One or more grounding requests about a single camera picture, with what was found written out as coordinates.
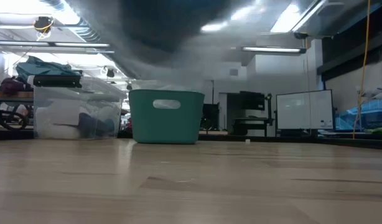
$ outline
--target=ceiling duct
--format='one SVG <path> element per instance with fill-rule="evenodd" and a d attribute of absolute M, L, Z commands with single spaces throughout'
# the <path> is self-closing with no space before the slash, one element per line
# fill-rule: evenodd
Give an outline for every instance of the ceiling duct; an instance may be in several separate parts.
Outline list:
<path fill-rule="evenodd" d="M 67 12 L 68 14 L 75 14 L 72 8 L 68 5 L 67 2 L 64 0 L 39 0 L 42 3 L 45 3 L 52 8 L 54 8 L 57 12 Z M 67 24 L 66 21 L 61 21 L 65 25 L 77 25 L 77 26 L 89 26 L 89 24 L 84 21 L 83 19 L 79 19 L 76 24 Z M 74 33 L 79 35 L 83 40 L 86 42 L 98 42 L 100 41 L 101 37 L 91 28 L 81 28 L 81 29 L 72 29 Z"/>

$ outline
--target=ceiling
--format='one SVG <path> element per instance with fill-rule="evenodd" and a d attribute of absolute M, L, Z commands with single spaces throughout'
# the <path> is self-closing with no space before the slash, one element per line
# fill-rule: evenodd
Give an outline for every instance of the ceiling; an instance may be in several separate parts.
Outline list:
<path fill-rule="evenodd" d="M 114 59 L 126 74 L 138 78 L 165 77 L 170 73 L 198 74 L 219 62 L 244 66 L 254 54 L 230 50 L 239 46 L 300 47 L 289 34 L 271 34 L 281 13 L 294 3 L 304 12 L 314 0 L 67 0 L 103 40 L 117 49 Z M 365 10 L 365 0 L 339 0 L 341 11 L 312 16 L 300 28 L 310 35 L 335 35 Z M 373 4 L 382 0 L 373 0 Z M 237 9 L 254 5 L 245 18 L 232 21 Z M 222 30 L 201 33 L 209 23 L 228 24 Z"/>
<path fill-rule="evenodd" d="M 38 16 L 53 16 L 56 25 L 77 24 L 81 21 L 69 7 L 69 13 L 63 13 L 55 10 L 52 6 L 46 3 L 46 0 L 4 0 L 0 4 L 0 25 L 2 24 L 17 24 L 25 25 L 20 29 L 0 28 L 0 40 L 37 40 L 38 32 L 33 28 L 32 23 Z M 85 40 L 74 29 L 61 29 L 53 27 L 50 35 L 44 41 L 49 42 L 85 42 Z M 113 68 L 116 76 L 110 78 L 112 81 L 126 83 L 124 78 L 128 79 L 117 65 L 110 59 L 101 54 L 90 54 L 92 49 L 82 48 L 63 48 L 57 47 L 8 47 L 0 46 L 0 52 L 7 53 L 7 56 L 12 59 L 12 63 L 18 61 L 21 56 L 21 61 L 27 60 L 27 56 L 35 56 L 47 62 L 69 63 L 73 68 L 82 69 L 86 75 L 96 78 L 106 79 L 106 69 L 104 67 Z M 9 69 L 9 75 L 15 75 L 16 71 Z"/>

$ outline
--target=fluorescent light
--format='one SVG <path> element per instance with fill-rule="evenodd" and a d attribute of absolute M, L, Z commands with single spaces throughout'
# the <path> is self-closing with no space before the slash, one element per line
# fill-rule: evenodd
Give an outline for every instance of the fluorescent light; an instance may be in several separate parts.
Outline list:
<path fill-rule="evenodd" d="M 0 25 L 0 29 L 33 29 L 34 26 L 25 25 Z"/>
<path fill-rule="evenodd" d="M 244 19 L 252 10 L 253 6 L 243 7 L 242 9 L 237 10 L 232 16 L 231 20 Z"/>
<path fill-rule="evenodd" d="M 300 53 L 301 49 L 287 49 L 277 47 L 243 47 L 244 51 L 252 52 L 277 52 L 277 53 Z"/>
<path fill-rule="evenodd" d="M 201 30 L 203 32 L 215 32 L 215 31 L 219 31 L 222 28 L 226 27 L 227 24 L 228 24 L 227 22 L 222 22 L 222 23 L 219 23 L 219 24 L 207 24 L 207 25 L 203 26 L 201 28 Z"/>
<path fill-rule="evenodd" d="M 291 3 L 274 24 L 271 32 L 289 32 L 300 21 L 299 8 Z"/>
<path fill-rule="evenodd" d="M 25 42 L 25 41 L 5 41 L 0 40 L 0 45 L 11 45 L 11 46 L 49 46 L 47 42 Z"/>
<path fill-rule="evenodd" d="M 88 54 L 115 54 L 113 50 L 87 50 Z"/>
<path fill-rule="evenodd" d="M 292 31 L 295 32 L 299 30 L 325 3 L 326 0 L 321 0 L 317 5 L 315 5 L 314 8 L 312 8 L 310 12 L 307 15 L 305 15 L 303 19 L 296 24 L 295 27 L 293 27 Z"/>
<path fill-rule="evenodd" d="M 55 43 L 57 47 L 109 47 L 109 44 L 92 44 L 92 43 Z"/>

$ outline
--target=green object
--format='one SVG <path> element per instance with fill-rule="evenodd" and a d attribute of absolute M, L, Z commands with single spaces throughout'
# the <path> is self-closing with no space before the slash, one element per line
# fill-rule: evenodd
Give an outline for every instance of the green object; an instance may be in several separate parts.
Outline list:
<path fill-rule="evenodd" d="M 382 128 L 366 129 L 366 133 L 382 134 Z"/>
<path fill-rule="evenodd" d="M 195 144 L 204 97 L 191 91 L 130 91 L 133 139 L 139 143 Z"/>

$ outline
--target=wooden floor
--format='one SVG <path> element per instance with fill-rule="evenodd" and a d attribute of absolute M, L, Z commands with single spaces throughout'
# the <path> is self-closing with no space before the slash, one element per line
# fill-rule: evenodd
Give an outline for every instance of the wooden floor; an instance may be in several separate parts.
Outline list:
<path fill-rule="evenodd" d="M 382 223 L 382 150 L 0 141 L 6 223 Z"/>

